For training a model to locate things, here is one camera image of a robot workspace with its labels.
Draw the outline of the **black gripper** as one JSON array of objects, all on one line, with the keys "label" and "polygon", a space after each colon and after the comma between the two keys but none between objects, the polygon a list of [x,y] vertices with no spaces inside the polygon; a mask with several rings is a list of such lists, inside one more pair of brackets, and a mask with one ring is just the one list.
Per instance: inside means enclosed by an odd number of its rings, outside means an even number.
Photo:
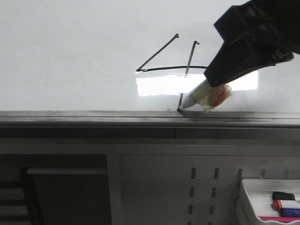
[{"label": "black gripper", "polygon": [[298,0],[249,0],[233,5],[214,27],[225,43],[204,71],[211,87],[291,61],[293,53],[300,53]]}]

